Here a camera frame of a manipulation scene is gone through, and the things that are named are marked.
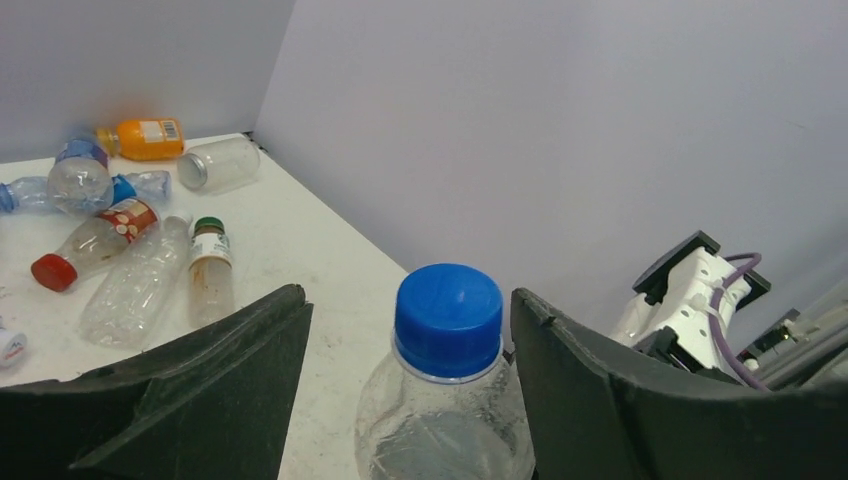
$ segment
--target barcode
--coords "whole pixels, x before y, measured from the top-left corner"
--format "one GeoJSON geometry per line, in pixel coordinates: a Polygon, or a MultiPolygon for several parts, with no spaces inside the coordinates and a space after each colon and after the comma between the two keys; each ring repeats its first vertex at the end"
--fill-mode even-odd
{"type": "Polygon", "coordinates": [[[171,120],[162,122],[162,128],[165,130],[165,140],[179,140],[180,133],[177,131],[177,124],[171,120]]]}

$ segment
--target blue label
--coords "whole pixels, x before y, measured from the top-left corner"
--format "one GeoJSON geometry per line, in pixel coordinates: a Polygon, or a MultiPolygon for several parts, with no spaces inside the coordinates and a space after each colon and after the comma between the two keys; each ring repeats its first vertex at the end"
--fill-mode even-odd
{"type": "Polygon", "coordinates": [[[75,138],[65,144],[65,148],[56,155],[56,163],[61,162],[66,158],[90,158],[103,165],[103,168],[109,168],[109,155],[100,148],[96,143],[82,138],[75,138]]]}
{"type": "Polygon", "coordinates": [[[112,205],[136,196],[135,188],[130,185],[130,182],[127,181],[127,177],[123,175],[115,175],[112,177],[112,185],[115,187],[115,200],[112,202],[112,205]]]}

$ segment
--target wall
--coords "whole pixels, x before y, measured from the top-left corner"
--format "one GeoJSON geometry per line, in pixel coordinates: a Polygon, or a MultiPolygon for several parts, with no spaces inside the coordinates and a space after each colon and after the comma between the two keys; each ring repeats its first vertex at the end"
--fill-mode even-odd
{"type": "Polygon", "coordinates": [[[848,273],[845,45],[838,0],[303,0],[256,134],[403,267],[604,332],[696,229],[759,250],[741,347],[848,273]]]}
{"type": "Polygon", "coordinates": [[[191,137],[252,129],[293,5],[3,0],[0,162],[134,116],[176,116],[191,137]]]}

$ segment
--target table surface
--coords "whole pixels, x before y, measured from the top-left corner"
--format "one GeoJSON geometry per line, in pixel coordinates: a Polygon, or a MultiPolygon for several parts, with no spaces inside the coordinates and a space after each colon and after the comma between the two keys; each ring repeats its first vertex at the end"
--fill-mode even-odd
{"type": "MultiPolygon", "coordinates": [[[[187,146],[230,138],[210,137],[187,146]]],[[[0,182],[46,175],[52,159],[0,165],[0,182]]],[[[394,295],[405,272],[264,153],[259,180],[218,196],[179,184],[173,162],[116,159],[112,173],[168,170],[169,208],[220,217],[233,248],[236,304],[248,305],[276,288],[298,283],[315,304],[303,371],[292,411],[280,478],[357,478],[353,423],[359,392],[389,351],[394,295]]],[[[0,369],[0,387],[44,379],[71,380],[138,351],[85,343],[79,315],[105,273],[58,294],[40,286],[29,267],[55,250],[79,220],[54,215],[0,217],[0,317],[29,339],[26,357],[0,369]]],[[[191,328],[188,279],[180,282],[148,348],[191,328]]]]}

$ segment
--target bottle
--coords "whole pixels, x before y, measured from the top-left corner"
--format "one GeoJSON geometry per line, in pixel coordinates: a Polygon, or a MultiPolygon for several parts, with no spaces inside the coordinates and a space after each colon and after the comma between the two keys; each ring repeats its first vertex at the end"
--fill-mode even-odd
{"type": "Polygon", "coordinates": [[[50,290],[63,292],[115,260],[157,220],[147,203],[128,198],[86,220],[55,253],[36,260],[30,267],[32,276],[50,290]]]}
{"type": "Polygon", "coordinates": [[[112,205],[108,157],[96,143],[75,138],[65,144],[47,175],[47,197],[59,210],[91,216],[112,205]]]}
{"type": "Polygon", "coordinates": [[[153,206],[161,207],[171,198],[171,174],[165,170],[128,173],[112,177],[115,203],[137,197],[153,206]]]}
{"type": "Polygon", "coordinates": [[[203,217],[194,225],[189,255],[189,321],[195,328],[229,316],[235,311],[230,240],[224,224],[203,217]]]}
{"type": "Polygon", "coordinates": [[[502,312],[498,286],[471,267],[430,265],[406,277],[392,351],[359,399],[361,479],[530,479],[530,429],[518,375],[501,354],[502,312]]]}
{"type": "Polygon", "coordinates": [[[245,137],[189,148],[177,159],[177,174],[189,190],[221,193],[256,178],[259,149],[245,137]]]}
{"type": "Polygon", "coordinates": [[[26,349],[26,335],[0,327],[0,368],[18,363],[26,349]]]}
{"type": "Polygon", "coordinates": [[[95,134],[109,155],[139,162],[170,160],[180,156],[185,147],[175,118],[128,120],[114,129],[98,128],[95,134]]]}
{"type": "Polygon", "coordinates": [[[84,339],[118,348],[144,346],[188,260],[190,226],[191,214],[174,213],[127,248],[83,310],[84,339]]]}
{"type": "MultiPolygon", "coordinates": [[[[112,177],[113,204],[138,197],[154,205],[171,198],[171,174],[164,170],[128,173],[112,177]]],[[[47,177],[23,177],[6,185],[0,183],[0,213],[59,212],[47,199],[47,177]]]]}
{"type": "Polygon", "coordinates": [[[21,177],[0,183],[0,213],[48,213],[59,210],[47,198],[47,177],[21,177]]]}

